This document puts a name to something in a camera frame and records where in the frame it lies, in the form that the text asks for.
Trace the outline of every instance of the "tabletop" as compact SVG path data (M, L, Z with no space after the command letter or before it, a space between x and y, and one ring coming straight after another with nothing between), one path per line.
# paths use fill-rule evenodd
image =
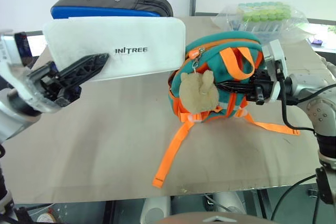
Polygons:
M208 17L181 18L187 43L219 32ZM290 73L329 71L307 42L283 45ZM48 50L37 64L50 59ZM46 203L142 198L291 185L319 167L311 132L291 136L244 119L195 125L162 189L151 185L182 123L173 114L169 73L87 82L81 98L5 142L6 185L16 202ZM279 102L247 107L259 122L283 124ZM311 126L297 107L293 125Z

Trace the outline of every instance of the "floor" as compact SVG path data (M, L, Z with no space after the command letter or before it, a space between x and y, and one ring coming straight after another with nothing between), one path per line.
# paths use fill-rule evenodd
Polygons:
M271 211L278 199L288 187L267 189ZM313 210L316 199L308 196L309 189L316 189L316 185L303 185L293 190L285 199L276 215L275 221L280 224L312 223ZM256 190L239 191L238 195L246 208L247 214L262 217ZM206 211L203 195L175 196L171 199L172 214L183 212ZM30 212L36 221L39 214L51 212L59 222L68 224L139 224L144 199L130 199L115 201L113 221L103 222L105 202L84 202L55 204L37 213ZM317 224L336 223L332 206L320 203Z

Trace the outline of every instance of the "black case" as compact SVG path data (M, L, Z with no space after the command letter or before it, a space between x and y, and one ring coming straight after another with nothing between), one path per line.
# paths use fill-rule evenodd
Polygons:
M81 16L161 16L172 17L167 0L59 0L53 18Z

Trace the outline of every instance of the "zipper pull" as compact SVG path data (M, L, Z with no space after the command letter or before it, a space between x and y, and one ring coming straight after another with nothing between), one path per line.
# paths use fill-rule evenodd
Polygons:
M193 64L192 64L192 68L194 69L194 73L196 73L196 68L198 67L198 62L200 60L200 57L202 56L202 53L205 52L205 48L204 47L200 47L194 50L191 50L188 53L189 58L193 59Z

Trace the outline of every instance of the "plastic bag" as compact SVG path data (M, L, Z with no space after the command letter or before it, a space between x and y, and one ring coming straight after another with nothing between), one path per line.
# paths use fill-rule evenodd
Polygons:
M305 15L283 2L229 5L213 22L223 31L249 31L263 44L275 39L296 43L313 35L305 31L309 25Z

